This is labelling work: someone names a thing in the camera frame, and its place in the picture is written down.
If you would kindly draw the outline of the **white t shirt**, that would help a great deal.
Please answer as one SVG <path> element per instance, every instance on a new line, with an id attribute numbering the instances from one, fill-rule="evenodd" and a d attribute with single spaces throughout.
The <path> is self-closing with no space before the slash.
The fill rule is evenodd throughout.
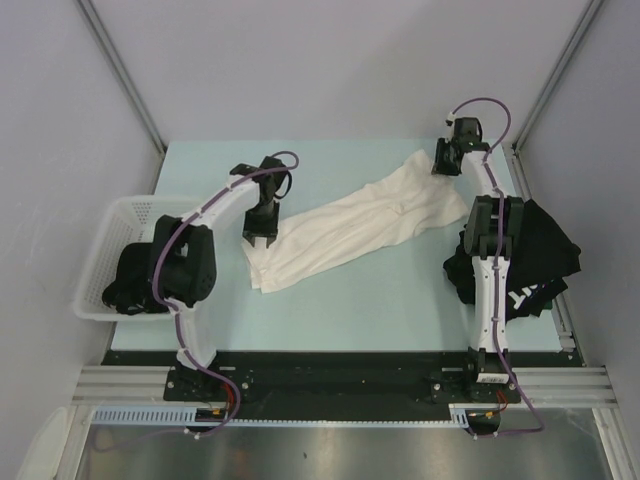
<path id="1" fill-rule="evenodd" d="M 467 216 L 453 181 L 432 167 L 418 150 L 383 179 L 281 220 L 270 246 L 245 243 L 251 288 L 274 293 Z"/>

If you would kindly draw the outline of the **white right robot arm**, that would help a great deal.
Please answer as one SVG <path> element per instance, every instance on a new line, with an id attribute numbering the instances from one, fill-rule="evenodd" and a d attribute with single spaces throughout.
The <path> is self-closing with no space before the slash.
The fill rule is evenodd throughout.
<path id="1" fill-rule="evenodd" d="M 476 327 L 470 346 L 476 352 L 502 355 L 508 348 L 507 277 L 520 234 L 524 201 L 507 194 L 478 119 L 450 114 L 446 126 L 448 133 L 437 142 L 432 172 L 465 175 L 476 189 L 463 236 L 475 279 Z"/>

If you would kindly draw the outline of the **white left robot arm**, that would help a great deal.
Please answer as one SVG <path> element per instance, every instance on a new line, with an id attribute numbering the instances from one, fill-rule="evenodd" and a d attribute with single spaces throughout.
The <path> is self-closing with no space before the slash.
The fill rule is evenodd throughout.
<path id="1" fill-rule="evenodd" d="M 155 223 L 149 260 L 154 300 L 173 318 L 179 348 L 177 359 L 190 368 L 186 387 L 197 398 L 214 397 L 221 376 L 208 366 L 217 350 L 213 334 L 198 310 L 217 280 L 215 239 L 238 218 L 244 219 L 242 238 L 253 247 L 278 236 L 280 201 L 292 186 L 299 157 L 278 151 L 260 165 L 236 165 L 213 197 L 180 216 L 163 215 Z"/>

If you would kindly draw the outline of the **black t shirt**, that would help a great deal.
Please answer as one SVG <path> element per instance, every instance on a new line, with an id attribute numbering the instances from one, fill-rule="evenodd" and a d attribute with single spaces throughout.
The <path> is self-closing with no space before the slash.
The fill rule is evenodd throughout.
<path id="1" fill-rule="evenodd" d="M 167 313 L 158 303 L 149 280 L 151 244 L 127 245 L 120 254 L 115 279 L 104 289 L 102 302 L 123 315 Z"/>

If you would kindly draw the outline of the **white plastic laundry basket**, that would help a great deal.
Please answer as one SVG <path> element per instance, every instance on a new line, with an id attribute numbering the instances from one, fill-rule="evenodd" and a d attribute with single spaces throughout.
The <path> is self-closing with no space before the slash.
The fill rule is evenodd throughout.
<path id="1" fill-rule="evenodd" d="M 126 246 L 151 242 L 161 216 L 179 217 L 198 204 L 197 198 L 181 195 L 136 195 L 115 200 L 106 210 L 84 262 L 72 303 L 75 315 L 102 322 L 167 320 L 167 313 L 120 314 L 103 303 L 102 294 L 116 279 L 117 264 Z"/>

